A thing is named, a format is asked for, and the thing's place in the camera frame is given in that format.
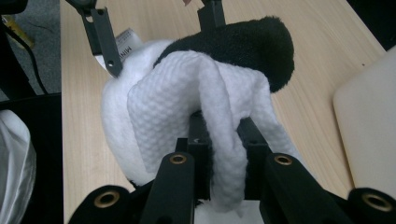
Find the textured white fabric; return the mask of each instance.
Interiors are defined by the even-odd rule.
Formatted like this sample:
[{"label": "textured white fabric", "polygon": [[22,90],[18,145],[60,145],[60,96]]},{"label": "textured white fabric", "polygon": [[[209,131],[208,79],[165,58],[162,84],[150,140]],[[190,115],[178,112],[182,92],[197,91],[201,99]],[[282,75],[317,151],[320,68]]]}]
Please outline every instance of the textured white fabric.
[{"label": "textured white fabric", "polygon": [[29,130],[12,111],[0,111],[0,223],[20,223],[35,183]]},{"label": "textured white fabric", "polygon": [[187,137],[191,113],[202,109],[214,149],[211,206],[228,212],[244,198],[248,161],[236,133],[240,119],[252,117],[274,152],[300,155],[276,119],[263,73],[194,51],[171,53],[152,69],[155,48],[164,45],[143,47],[127,59],[119,80],[106,84],[107,142],[127,177],[144,184],[177,139]]}]

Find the stuffed toy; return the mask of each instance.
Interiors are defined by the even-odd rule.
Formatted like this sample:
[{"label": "stuffed toy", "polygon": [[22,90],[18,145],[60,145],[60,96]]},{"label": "stuffed toy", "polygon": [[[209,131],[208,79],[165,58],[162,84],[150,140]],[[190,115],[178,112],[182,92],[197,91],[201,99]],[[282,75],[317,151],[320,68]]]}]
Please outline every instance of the stuffed toy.
[{"label": "stuffed toy", "polygon": [[290,33],[275,17],[136,49],[102,100],[106,140],[126,177],[137,186],[155,178],[163,156],[188,136],[190,115],[202,110],[213,175],[211,200],[196,207],[195,223],[262,223],[259,203],[244,201],[248,159],[236,129],[251,117],[274,152],[301,161],[270,95],[290,80],[293,53]]}]

